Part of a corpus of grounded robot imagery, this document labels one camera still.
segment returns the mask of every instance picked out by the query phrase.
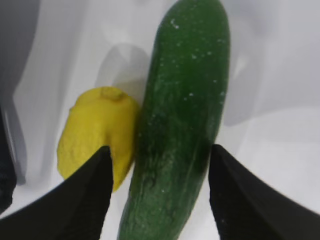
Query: lemon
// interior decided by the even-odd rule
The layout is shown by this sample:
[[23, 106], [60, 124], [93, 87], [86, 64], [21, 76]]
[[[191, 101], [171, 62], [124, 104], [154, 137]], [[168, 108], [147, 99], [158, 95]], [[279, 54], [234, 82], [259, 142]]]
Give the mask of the lemon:
[[57, 147], [62, 177], [67, 179], [101, 146], [109, 146], [115, 192], [132, 164], [138, 114], [138, 103], [115, 87], [94, 88], [79, 96]]

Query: cucumber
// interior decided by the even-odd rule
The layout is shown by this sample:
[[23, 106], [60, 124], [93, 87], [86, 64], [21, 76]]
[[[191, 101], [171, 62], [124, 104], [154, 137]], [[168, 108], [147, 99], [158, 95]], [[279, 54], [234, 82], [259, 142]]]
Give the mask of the cucumber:
[[156, 34], [118, 240], [176, 240], [207, 172], [228, 86], [218, 0], [180, 0]]

